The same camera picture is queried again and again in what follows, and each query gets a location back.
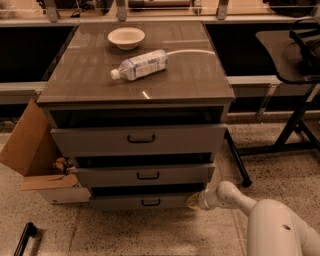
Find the dark tabletop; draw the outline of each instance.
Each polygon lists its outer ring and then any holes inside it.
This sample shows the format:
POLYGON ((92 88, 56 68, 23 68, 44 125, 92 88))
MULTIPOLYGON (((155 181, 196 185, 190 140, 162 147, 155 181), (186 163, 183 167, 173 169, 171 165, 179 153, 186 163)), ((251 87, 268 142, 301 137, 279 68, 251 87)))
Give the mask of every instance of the dark tabletop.
POLYGON ((217 56, 183 52, 169 56, 168 68, 136 81, 112 80, 110 71, 130 57, 156 49, 212 51, 199 21, 83 23, 38 99, 47 103, 139 103, 149 101, 212 101, 234 98, 217 56), (146 34, 134 50, 111 45, 106 36, 119 27, 137 27, 146 34))

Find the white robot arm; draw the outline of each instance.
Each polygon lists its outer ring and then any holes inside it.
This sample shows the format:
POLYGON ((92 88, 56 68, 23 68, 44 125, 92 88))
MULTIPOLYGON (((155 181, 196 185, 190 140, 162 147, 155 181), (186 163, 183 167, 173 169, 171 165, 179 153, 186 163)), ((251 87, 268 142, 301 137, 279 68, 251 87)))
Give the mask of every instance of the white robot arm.
POLYGON ((240 209, 248 217, 247 256, 320 256, 320 235, 281 202, 255 201, 231 182, 187 200, 192 209, 240 209))

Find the terrazzo floor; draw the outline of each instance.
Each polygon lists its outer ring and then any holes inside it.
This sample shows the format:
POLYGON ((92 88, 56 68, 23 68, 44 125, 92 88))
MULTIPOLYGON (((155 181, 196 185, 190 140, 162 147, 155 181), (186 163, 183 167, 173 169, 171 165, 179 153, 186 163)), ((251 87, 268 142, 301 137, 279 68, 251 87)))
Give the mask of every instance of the terrazzo floor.
MULTIPOLYGON (((318 121, 307 123, 320 138, 318 121)), ((272 144, 284 123, 229 124, 237 146, 272 144)), ((0 132, 0 150, 11 134, 0 132)), ((290 140, 301 140, 294 135, 290 140)), ((242 179, 224 142, 209 187, 228 180, 254 199, 287 204, 320 232, 320 153, 317 150, 243 158, 253 184, 242 179)), ((38 228, 24 255, 246 255, 247 218, 239 210, 154 209, 99 212, 87 203, 50 205, 20 191, 22 177, 0 163, 0 255, 13 255, 28 222, 38 228)))

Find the bottle cap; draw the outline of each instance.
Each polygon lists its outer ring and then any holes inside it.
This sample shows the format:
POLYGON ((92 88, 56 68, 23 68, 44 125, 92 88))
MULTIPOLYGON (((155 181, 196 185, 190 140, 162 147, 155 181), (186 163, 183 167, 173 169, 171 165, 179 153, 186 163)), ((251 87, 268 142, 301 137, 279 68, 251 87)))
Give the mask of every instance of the bottle cap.
POLYGON ((120 79, 120 72, 118 69, 111 70, 110 74, 113 80, 120 79))

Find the drawer cabinet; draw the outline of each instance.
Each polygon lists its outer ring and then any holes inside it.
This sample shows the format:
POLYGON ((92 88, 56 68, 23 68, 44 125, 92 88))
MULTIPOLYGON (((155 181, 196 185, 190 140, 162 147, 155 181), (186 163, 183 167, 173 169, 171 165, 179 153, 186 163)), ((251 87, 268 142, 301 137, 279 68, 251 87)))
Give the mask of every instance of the drawer cabinet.
POLYGON ((37 103, 92 207, 185 207, 211 181, 234 93, 208 50, 200 21, 79 25, 37 103), (122 26, 138 27, 146 40, 132 51, 106 45, 102 35, 122 26), (110 77, 123 60, 156 49, 177 52, 163 72, 135 81, 110 77))

